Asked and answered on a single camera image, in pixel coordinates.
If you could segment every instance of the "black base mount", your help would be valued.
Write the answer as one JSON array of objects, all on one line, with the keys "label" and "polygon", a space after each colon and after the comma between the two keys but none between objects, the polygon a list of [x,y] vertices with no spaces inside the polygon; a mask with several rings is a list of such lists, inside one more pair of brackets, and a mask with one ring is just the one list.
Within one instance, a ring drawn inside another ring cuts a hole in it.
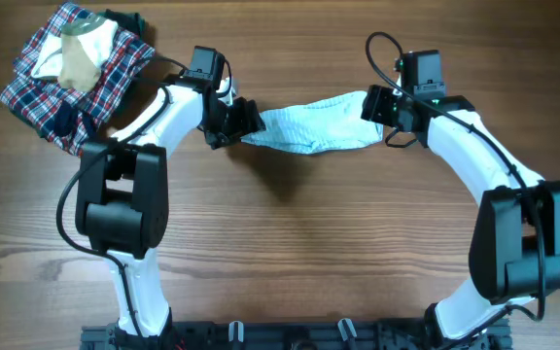
[{"label": "black base mount", "polygon": [[[377,322],[306,324],[246,324],[233,322],[175,322],[174,340],[161,346],[170,350],[418,350],[424,343],[422,319]],[[129,349],[117,344],[116,324],[83,328],[80,350]],[[508,319],[501,319],[458,350],[510,350]]]}]

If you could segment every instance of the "pile of clothes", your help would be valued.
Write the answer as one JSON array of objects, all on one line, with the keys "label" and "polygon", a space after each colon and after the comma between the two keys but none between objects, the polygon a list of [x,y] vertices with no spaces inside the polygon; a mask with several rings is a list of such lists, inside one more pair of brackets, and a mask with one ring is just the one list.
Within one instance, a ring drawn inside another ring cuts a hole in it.
[{"label": "pile of clothes", "polygon": [[62,4],[23,46],[1,101],[40,137],[79,156],[155,54],[141,39],[145,26],[139,14]]}]

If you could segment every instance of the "wood grain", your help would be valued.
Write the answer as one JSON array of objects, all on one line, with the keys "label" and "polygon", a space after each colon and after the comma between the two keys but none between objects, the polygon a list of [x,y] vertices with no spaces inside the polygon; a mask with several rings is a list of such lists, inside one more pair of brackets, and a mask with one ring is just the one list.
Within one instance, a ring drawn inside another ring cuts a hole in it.
[{"label": "wood grain", "polygon": [[[0,0],[0,91],[22,43],[58,3]],[[372,31],[390,32],[407,51],[439,49],[449,93],[464,94],[521,161],[560,179],[560,1],[87,6],[140,12],[157,50],[175,59],[188,62],[194,45],[217,48],[262,110],[378,84],[364,54]],[[381,65],[394,58],[388,44],[375,46]],[[140,91],[131,116],[151,97]],[[56,201],[78,166],[0,104],[0,348],[75,349],[81,325],[117,317],[106,267],[55,231]],[[212,152],[193,133],[169,162],[169,200],[159,263],[178,320],[417,316],[468,275],[476,206],[452,170],[418,147]],[[68,203],[70,229],[73,210]],[[560,291],[543,323],[516,315],[513,331],[518,349],[560,349]]]}]

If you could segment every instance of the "plaid shirt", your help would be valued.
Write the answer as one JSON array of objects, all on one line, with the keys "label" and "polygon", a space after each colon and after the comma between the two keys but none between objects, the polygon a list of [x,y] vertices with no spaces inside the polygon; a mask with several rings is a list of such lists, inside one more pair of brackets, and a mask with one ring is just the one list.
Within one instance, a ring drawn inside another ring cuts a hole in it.
[{"label": "plaid shirt", "polygon": [[[79,92],[73,88],[62,88],[57,82],[31,78],[31,69],[38,60],[47,34],[59,37],[62,25],[89,15],[90,11],[75,4],[62,4],[49,22],[25,43],[20,56],[13,62],[17,77],[6,86],[0,96],[4,104],[26,118],[46,135],[47,140],[75,156],[79,155],[83,143],[88,139],[88,131],[82,123],[83,115],[91,116],[95,129],[108,121],[131,82],[129,77],[137,74],[145,65],[134,66],[134,63],[140,58],[155,54],[155,49],[146,45],[135,34],[118,28],[112,52],[101,66],[101,77],[92,91]],[[76,108],[78,116],[76,128],[69,135],[59,137],[53,129],[55,114],[62,101]]]}]

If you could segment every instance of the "plaid cloth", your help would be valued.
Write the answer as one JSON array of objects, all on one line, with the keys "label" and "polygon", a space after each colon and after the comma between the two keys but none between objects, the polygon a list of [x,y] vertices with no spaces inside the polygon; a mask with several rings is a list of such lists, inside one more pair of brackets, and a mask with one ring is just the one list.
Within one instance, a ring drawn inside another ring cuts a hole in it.
[{"label": "plaid cloth", "polygon": [[[6,86],[0,96],[4,104],[26,118],[41,134],[46,135],[48,141],[75,156],[79,155],[88,134],[92,134],[82,123],[83,115],[91,116],[94,129],[108,121],[121,103],[123,94],[131,82],[129,77],[137,74],[145,65],[133,64],[141,58],[155,54],[155,49],[135,34],[119,28],[114,36],[112,53],[101,66],[101,77],[92,91],[79,92],[73,88],[62,88],[57,82],[31,78],[31,69],[38,60],[47,34],[60,36],[62,25],[87,18],[89,15],[90,11],[75,4],[62,4],[49,22],[25,43],[20,56],[13,62],[17,77]],[[79,112],[77,127],[69,135],[60,137],[55,135],[53,129],[55,115],[62,101],[66,101]]]}]

